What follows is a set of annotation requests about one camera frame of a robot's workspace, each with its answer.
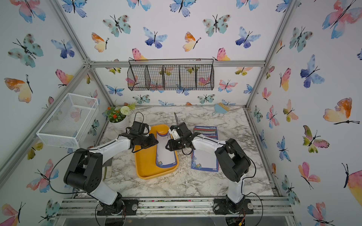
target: white marble surface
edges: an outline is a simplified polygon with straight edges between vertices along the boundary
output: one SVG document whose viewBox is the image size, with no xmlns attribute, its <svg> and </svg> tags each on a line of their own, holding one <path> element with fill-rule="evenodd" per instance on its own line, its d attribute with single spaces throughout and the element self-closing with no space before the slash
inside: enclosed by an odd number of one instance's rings
<svg viewBox="0 0 362 226">
<path fill-rule="evenodd" d="M 129 118 L 131 125 L 134 113 L 140 111 L 144 115 L 144 122 L 150 126 L 159 124 L 171 126 L 176 124 L 173 114 L 176 112 L 179 123 L 184 121 L 190 130 L 195 125 L 217 126 L 219 140 L 228 138 L 237 140 L 256 164 L 256 175 L 254 178 L 246 179 L 244 193 L 252 191 L 258 195 L 273 195 L 244 110 L 241 106 L 230 106 L 230 108 L 231 110 L 224 115 L 212 116 L 213 106 L 137 107 Z M 142 115 L 138 114 L 136 120 L 142 121 Z M 101 144 L 116 138 L 117 135 L 118 131 L 108 125 Z M 143 180 L 136 174 L 134 154 L 130 151 L 122 152 L 114 157 L 112 176 L 104 182 L 124 197 L 224 196 L 227 194 L 228 179 L 221 168 L 219 172 L 193 170 L 191 155 L 183 155 L 181 151 L 177 154 L 179 166 L 176 171 L 151 180 Z M 253 174 L 252 164 L 248 176 Z"/>
</svg>

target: white wire basket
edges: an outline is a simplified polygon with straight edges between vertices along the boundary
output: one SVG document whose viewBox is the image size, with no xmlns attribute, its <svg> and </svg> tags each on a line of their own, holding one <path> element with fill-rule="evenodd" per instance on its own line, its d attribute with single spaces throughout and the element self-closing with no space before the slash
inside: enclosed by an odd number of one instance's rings
<svg viewBox="0 0 362 226">
<path fill-rule="evenodd" d="M 46 145 L 80 148 L 98 114 L 98 99 L 68 93 L 37 136 Z"/>
</svg>

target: black wire basket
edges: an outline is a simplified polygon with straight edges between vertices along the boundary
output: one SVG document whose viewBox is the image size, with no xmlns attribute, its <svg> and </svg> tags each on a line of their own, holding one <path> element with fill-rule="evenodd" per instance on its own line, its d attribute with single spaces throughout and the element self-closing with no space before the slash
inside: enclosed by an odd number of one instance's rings
<svg viewBox="0 0 362 226">
<path fill-rule="evenodd" d="M 213 59 L 129 60 L 128 88 L 134 90 L 212 90 Z"/>
</svg>

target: yellow tray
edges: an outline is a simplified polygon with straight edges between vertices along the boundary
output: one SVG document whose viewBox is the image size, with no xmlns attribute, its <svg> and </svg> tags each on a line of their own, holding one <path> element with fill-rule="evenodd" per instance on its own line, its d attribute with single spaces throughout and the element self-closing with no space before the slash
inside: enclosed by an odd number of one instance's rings
<svg viewBox="0 0 362 226">
<path fill-rule="evenodd" d="M 155 125 L 151 127 L 150 133 L 153 133 L 154 136 L 157 138 L 157 132 L 161 135 L 168 133 L 169 127 L 167 125 Z M 135 151 L 141 149 L 140 146 L 135 146 Z M 135 153 L 135 160 L 136 160 L 136 172 L 137 176 L 144 180 L 149 180 L 152 178 L 156 178 L 159 176 L 163 176 L 175 171 L 178 167 L 178 156 L 177 152 L 175 151 L 176 155 L 176 165 L 171 168 L 160 168 L 156 166 L 156 151 L 157 145 L 143 149 L 139 152 Z"/>
</svg>

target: white flower pot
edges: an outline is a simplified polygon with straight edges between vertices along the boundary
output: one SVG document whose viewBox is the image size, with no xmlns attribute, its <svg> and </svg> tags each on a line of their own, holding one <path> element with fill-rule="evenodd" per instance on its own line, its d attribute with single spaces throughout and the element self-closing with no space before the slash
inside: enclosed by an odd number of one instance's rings
<svg viewBox="0 0 362 226">
<path fill-rule="evenodd" d="M 117 123 L 111 123 L 109 122 L 116 130 L 119 131 L 119 133 L 125 133 L 126 132 L 126 128 L 129 126 L 130 121 L 129 121 L 129 117 L 128 115 L 126 115 L 125 119 L 117 122 Z"/>
</svg>

